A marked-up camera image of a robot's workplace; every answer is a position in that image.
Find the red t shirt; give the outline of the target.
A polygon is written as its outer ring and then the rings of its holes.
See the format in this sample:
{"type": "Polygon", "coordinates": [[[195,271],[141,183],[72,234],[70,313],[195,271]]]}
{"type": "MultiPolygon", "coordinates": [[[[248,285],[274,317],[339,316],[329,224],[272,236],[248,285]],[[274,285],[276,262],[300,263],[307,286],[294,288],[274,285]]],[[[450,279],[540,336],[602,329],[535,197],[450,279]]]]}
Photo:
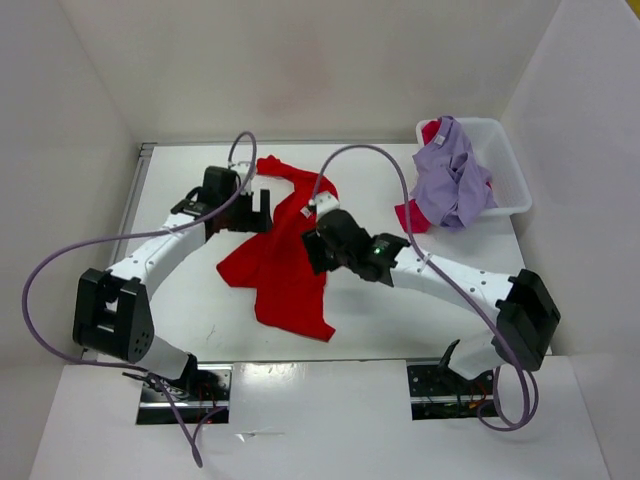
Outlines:
{"type": "Polygon", "coordinates": [[[302,234],[315,225],[307,208],[317,179],[270,155],[257,161],[257,173],[293,185],[274,210],[273,227],[242,243],[216,269],[230,287],[256,291],[254,312],[263,325],[327,342],[335,329],[324,320],[326,275],[316,275],[302,234]]]}

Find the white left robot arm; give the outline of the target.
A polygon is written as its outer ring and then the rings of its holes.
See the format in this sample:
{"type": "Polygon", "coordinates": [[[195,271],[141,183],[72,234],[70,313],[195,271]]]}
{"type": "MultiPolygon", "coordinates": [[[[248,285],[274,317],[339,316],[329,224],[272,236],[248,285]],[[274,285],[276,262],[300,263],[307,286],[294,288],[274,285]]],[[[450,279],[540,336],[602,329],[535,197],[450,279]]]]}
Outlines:
{"type": "Polygon", "coordinates": [[[83,273],[74,342],[157,375],[154,387],[166,386],[182,397],[211,382],[194,355],[156,334],[150,301],[179,264],[215,233],[265,233],[271,228],[270,193],[253,191],[254,175],[247,162],[208,167],[202,184],[171,209],[157,236],[108,269],[83,273]]]}

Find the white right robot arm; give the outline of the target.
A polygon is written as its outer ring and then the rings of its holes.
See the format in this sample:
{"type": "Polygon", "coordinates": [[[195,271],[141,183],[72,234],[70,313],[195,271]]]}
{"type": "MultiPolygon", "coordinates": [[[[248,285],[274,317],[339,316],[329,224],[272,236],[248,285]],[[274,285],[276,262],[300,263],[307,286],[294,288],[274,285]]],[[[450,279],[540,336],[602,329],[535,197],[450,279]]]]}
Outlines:
{"type": "Polygon", "coordinates": [[[537,273],[492,273],[415,248],[399,236],[370,235],[342,209],[324,214],[301,238],[315,274],[344,267],[364,281],[480,313],[485,331],[454,341],[441,359],[460,377],[474,380],[504,364],[540,370],[561,314],[537,273]]]}

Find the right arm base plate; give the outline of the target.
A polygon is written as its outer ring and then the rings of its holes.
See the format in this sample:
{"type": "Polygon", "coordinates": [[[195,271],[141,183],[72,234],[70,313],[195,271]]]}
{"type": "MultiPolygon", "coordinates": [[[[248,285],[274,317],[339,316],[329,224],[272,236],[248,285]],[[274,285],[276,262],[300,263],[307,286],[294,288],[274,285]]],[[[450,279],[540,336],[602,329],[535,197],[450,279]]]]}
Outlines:
{"type": "Polygon", "coordinates": [[[478,410],[497,417],[491,371],[466,380],[434,362],[409,362],[406,373],[414,421],[475,418],[478,410]]]}

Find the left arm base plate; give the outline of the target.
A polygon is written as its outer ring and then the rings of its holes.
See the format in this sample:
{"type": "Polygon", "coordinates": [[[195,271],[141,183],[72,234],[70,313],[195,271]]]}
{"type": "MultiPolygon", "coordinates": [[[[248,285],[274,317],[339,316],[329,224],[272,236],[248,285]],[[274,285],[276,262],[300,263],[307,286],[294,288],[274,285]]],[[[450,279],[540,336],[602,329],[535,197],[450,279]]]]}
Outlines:
{"type": "MultiPolygon", "coordinates": [[[[227,424],[229,421],[230,395],[233,365],[224,363],[202,363],[198,366],[204,382],[189,393],[179,390],[165,380],[162,383],[171,395],[184,423],[196,426],[205,424],[227,424]]],[[[142,383],[136,424],[143,426],[176,424],[169,401],[150,379],[142,383]]]]}

